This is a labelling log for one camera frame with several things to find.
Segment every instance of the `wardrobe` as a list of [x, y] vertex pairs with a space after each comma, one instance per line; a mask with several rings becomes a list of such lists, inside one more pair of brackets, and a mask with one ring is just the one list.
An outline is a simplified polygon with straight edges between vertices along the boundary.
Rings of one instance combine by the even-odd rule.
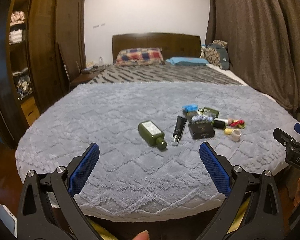
[[11, 148], [38, 114], [68, 93], [58, 43], [86, 66], [85, 0], [2, 0], [0, 3], [0, 136]]

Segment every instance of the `blue pillow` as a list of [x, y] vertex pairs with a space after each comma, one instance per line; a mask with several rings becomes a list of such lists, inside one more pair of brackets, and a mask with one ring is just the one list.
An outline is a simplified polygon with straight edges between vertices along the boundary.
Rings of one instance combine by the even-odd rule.
[[209, 62], [204, 58], [196, 57], [172, 57], [166, 60], [171, 65], [182, 65], [182, 66], [205, 66]]

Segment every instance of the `bolt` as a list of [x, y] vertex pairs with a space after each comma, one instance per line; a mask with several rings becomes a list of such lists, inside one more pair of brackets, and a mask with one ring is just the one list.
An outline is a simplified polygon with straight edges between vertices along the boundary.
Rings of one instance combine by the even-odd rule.
[[236, 172], [241, 172], [241, 171], [242, 171], [242, 167], [240, 167], [240, 166], [235, 166], [235, 167], [234, 167], [234, 170], [235, 170]]
[[34, 175], [34, 171], [29, 171], [29, 172], [28, 172], [28, 176], [29, 176], [29, 177], [32, 177], [33, 175]]
[[63, 173], [66, 170], [64, 166], [60, 166], [57, 168], [57, 173]]
[[271, 177], [272, 173], [271, 173], [271, 171], [265, 171], [265, 175], [268, 177]]

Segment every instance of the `gray fluffy blanket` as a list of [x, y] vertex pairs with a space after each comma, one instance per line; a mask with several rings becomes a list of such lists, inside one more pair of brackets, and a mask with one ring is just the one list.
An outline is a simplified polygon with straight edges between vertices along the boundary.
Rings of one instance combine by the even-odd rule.
[[[216, 130], [208, 142], [232, 165], [274, 173], [284, 168], [285, 150], [273, 139], [280, 127], [297, 140], [295, 120], [277, 103], [246, 86], [200, 82], [80, 85], [50, 107], [28, 129], [16, 151], [19, 175], [54, 171], [81, 155], [91, 142], [100, 159], [75, 200], [86, 215], [112, 221], [177, 219], [218, 207], [217, 192], [199, 158], [204, 140], [186, 126], [179, 146], [171, 145], [177, 115], [185, 104], [220, 110], [220, 118], [246, 121], [242, 139], [232, 142]], [[152, 120], [164, 132], [167, 150], [151, 148], [138, 124]]]

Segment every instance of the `black box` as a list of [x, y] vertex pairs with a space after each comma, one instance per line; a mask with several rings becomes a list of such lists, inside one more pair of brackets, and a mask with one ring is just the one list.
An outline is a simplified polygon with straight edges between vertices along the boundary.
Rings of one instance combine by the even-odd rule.
[[193, 139], [214, 137], [214, 129], [211, 122], [189, 122], [189, 131]]

